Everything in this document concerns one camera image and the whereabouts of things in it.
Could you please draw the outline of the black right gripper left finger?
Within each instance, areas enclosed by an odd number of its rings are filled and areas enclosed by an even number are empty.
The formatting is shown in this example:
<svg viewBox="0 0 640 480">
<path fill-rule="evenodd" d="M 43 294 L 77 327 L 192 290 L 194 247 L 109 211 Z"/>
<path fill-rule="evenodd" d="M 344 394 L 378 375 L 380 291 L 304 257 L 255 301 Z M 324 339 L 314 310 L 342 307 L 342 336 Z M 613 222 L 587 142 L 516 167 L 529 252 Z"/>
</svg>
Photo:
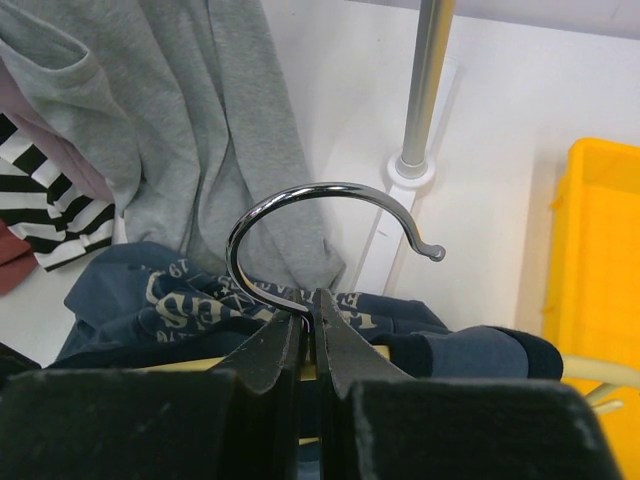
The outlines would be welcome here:
<svg viewBox="0 0 640 480">
<path fill-rule="evenodd" d="M 1 390 L 5 479 L 293 479 L 305 323 L 200 371 L 41 369 Z"/>
</svg>

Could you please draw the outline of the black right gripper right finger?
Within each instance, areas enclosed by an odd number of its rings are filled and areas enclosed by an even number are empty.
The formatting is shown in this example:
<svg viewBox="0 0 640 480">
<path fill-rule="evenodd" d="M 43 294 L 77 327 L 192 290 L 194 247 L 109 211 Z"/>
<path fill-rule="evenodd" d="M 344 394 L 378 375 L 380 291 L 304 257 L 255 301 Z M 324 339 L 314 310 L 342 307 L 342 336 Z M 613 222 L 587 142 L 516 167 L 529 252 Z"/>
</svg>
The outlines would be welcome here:
<svg viewBox="0 0 640 480">
<path fill-rule="evenodd" d="M 617 479 L 591 408 L 548 380 L 417 380 L 314 306 L 324 479 Z"/>
</svg>

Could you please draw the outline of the blue printed tank top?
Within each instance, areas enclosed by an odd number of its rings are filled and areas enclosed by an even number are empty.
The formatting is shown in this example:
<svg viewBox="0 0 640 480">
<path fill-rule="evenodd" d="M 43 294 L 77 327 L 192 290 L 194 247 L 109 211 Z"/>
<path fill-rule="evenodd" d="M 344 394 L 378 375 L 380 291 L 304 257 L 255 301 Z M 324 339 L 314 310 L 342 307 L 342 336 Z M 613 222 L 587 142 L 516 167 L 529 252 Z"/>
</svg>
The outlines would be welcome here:
<svg viewBox="0 0 640 480">
<path fill-rule="evenodd" d="M 549 342 L 502 327 L 451 331 L 422 302 L 337 293 L 342 318 L 415 378 L 551 379 L 564 364 Z M 152 242 L 94 258 L 65 300 L 75 323 L 61 369 L 142 368 L 223 357 L 274 316 L 239 290 Z"/>
</svg>

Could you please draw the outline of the yellow hanger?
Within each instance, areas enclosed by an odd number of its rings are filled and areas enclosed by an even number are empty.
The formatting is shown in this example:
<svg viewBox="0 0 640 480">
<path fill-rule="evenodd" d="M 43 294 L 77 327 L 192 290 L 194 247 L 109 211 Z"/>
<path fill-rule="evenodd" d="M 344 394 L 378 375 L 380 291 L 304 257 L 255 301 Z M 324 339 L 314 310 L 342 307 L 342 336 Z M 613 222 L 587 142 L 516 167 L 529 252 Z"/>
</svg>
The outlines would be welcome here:
<svg viewBox="0 0 640 480">
<path fill-rule="evenodd" d="M 289 188 L 250 208 L 237 221 L 216 218 L 212 246 L 204 247 L 199 265 L 224 263 L 243 290 L 260 298 L 267 291 L 252 280 L 276 279 L 300 288 L 329 286 L 344 264 L 327 244 L 322 218 L 302 201 L 324 196 L 351 197 L 373 203 L 401 225 L 410 247 L 434 262 L 444 259 L 440 245 L 425 243 L 410 213 L 396 200 L 353 183 L 315 183 Z M 479 326 L 459 332 L 417 332 L 374 338 L 389 359 L 415 378 L 540 378 L 580 377 L 599 382 L 587 400 L 599 413 L 614 402 L 604 396 L 618 387 L 637 388 L 638 371 L 584 357 L 560 354 L 541 338 L 504 328 Z"/>
</svg>

